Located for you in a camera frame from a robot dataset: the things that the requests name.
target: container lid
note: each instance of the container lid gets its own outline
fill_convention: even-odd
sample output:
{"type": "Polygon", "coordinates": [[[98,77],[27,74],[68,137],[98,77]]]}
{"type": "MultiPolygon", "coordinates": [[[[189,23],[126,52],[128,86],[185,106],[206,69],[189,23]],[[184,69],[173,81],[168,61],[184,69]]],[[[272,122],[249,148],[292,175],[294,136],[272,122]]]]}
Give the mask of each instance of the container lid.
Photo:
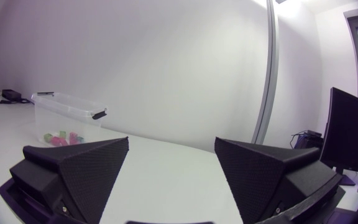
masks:
{"type": "Polygon", "coordinates": [[[93,119],[106,116],[108,109],[102,103],[83,100],[63,93],[34,93],[31,99],[34,100],[36,106],[41,106],[51,111],[61,111],[75,116],[92,117],[93,119]]]}

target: power adapter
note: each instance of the power adapter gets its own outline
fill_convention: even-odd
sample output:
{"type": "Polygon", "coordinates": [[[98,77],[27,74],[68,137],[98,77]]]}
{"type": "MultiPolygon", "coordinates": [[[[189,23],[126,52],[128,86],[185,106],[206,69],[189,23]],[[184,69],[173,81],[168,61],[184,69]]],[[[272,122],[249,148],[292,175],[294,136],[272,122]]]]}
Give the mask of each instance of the power adapter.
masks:
{"type": "Polygon", "coordinates": [[[2,90],[2,97],[11,102],[18,102],[22,100],[22,95],[14,90],[2,90]]]}

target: green cube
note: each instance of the green cube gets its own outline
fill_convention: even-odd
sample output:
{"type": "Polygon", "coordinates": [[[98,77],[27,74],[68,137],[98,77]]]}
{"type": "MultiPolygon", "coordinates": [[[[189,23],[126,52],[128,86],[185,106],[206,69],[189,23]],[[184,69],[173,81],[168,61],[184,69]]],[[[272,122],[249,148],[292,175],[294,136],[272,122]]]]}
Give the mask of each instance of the green cube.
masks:
{"type": "Polygon", "coordinates": [[[67,135],[66,135],[66,132],[65,132],[65,131],[60,131],[60,132],[59,132],[59,137],[60,137],[60,138],[66,139],[66,136],[67,136],[67,135]]]}
{"type": "Polygon", "coordinates": [[[44,140],[46,141],[46,142],[50,142],[51,140],[52,140],[52,138],[53,138],[53,135],[51,135],[51,134],[44,134],[44,140]]]}

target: ceiling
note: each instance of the ceiling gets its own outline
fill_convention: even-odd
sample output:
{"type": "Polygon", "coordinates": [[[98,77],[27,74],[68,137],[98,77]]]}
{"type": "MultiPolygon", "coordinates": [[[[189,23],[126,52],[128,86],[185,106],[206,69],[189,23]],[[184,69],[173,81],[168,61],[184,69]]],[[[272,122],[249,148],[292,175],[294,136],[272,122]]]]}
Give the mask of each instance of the ceiling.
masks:
{"type": "Polygon", "coordinates": [[[314,14],[334,9],[345,4],[358,2],[358,0],[300,0],[314,14]]]}

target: metal pole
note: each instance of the metal pole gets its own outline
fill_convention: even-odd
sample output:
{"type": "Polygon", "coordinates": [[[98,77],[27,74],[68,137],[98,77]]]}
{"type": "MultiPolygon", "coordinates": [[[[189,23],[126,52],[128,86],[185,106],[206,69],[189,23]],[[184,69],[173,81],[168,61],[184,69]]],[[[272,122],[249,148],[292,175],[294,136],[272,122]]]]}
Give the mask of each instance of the metal pole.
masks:
{"type": "Polygon", "coordinates": [[[252,143],[254,144],[262,144],[264,142],[270,116],[272,115],[278,76],[278,19],[274,11],[273,0],[266,0],[266,2],[268,19],[268,58],[262,104],[260,106],[254,136],[252,137],[252,143]]]}

